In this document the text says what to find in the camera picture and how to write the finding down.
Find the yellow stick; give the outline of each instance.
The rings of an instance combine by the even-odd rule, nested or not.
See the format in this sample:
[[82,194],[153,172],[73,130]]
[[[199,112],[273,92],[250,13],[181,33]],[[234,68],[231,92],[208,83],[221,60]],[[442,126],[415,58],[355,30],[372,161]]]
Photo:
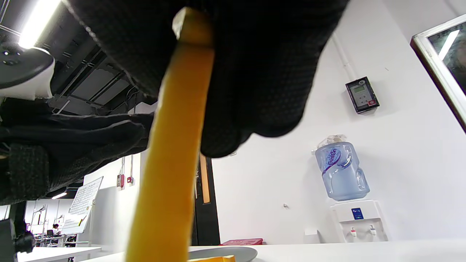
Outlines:
[[194,176],[213,58],[209,19],[187,9],[151,130],[128,262],[188,259]]

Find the blue water jug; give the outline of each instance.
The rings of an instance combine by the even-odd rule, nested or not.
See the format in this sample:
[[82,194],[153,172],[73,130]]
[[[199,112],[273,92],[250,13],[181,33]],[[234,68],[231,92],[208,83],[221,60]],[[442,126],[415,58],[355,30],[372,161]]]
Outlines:
[[325,145],[315,152],[327,195],[336,201],[363,198],[370,191],[351,143]]

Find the desk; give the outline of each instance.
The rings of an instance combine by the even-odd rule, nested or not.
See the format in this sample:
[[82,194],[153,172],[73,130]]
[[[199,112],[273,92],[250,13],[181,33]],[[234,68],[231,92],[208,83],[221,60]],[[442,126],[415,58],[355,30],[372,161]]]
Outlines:
[[102,248],[34,248],[32,253],[18,253],[18,262],[48,262],[69,258],[77,255],[87,255],[101,251]]
[[[253,262],[466,261],[466,239],[249,247],[258,252]],[[215,247],[191,247],[191,250],[206,248]],[[88,262],[124,262],[124,253],[103,256]]]

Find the ceiling light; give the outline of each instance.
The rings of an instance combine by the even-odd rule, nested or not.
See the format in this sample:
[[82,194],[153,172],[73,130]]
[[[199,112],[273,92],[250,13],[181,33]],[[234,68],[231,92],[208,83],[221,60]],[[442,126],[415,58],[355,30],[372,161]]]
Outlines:
[[60,0],[37,0],[21,32],[20,41],[18,43],[21,47],[31,48],[35,45],[59,3]]
[[57,198],[60,198],[60,197],[62,197],[62,196],[66,196],[66,192],[63,192],[63,193],[61,193],[61,194],[58,194],[58,195],[54,196],[52,199],[57,199]]
[[458,33],[459,33],[459,30],[456,30],[456,31],[451,32],[448,35],[448,37],[446,38],[445,44],[443,44],[443,47],[442,47],[442,49],[440,50],[440,53],[439,53],[440,60],[443,61],[446,54],[448,53],[448,51],[452,47],[453,42],[455,42],[455,39],[458,36]]

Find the person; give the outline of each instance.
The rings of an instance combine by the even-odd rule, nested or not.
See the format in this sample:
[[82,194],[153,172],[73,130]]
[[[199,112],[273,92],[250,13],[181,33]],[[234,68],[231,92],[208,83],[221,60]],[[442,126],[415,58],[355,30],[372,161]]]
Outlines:
[[52,230],[54,232],[54,235],[59,235],[61,233],[60,231],[58,231],[58,224],[54,224],[52,226]]

